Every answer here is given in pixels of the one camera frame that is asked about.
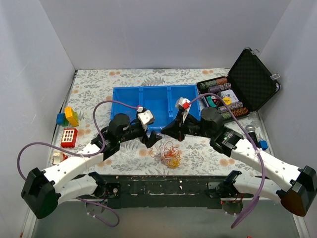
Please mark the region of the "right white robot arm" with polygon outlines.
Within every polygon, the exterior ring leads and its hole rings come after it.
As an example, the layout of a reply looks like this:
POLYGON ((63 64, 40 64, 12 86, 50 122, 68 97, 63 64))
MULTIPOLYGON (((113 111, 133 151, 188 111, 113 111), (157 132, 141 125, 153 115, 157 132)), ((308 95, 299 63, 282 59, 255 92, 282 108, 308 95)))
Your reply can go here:
POLYGON ((186 135, 206 137, 210 146, 220 154, 243 162, 262 174, 262 177, 232 171, 220 184, 209 188, 212 198, 229 198, 238 194, 252 194, 277 202, 292 214, 304 217, 317 195, 317 173, 305 166, 290 165, 253 146, 252 140, 224 126, 215 108, 204 108, 200 120, 184 116, 180 110, 176 118, 161 133, 179 141, 186 135))

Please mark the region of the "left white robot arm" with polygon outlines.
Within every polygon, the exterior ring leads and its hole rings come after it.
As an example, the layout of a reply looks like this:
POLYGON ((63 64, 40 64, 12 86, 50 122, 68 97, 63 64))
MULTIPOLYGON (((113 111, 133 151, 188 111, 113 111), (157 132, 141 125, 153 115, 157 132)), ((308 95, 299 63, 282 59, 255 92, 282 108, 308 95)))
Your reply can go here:
POLYGON ((30 171, 21 197, 38 219, 50 215, 61 203, 79 196, 103 197, 107 193, 105 179, 96 172, 81 174, 114 155, 122 142, 139 138, 146 147, 152 147, 162 138, 155 131, 147 135, 147 126, 154 120, 149 110, 137 113, 134 120, 126 114, 116 114, 109 125, 84 147, 79 157, 69 157, 42 171, 38 168, 30 171))

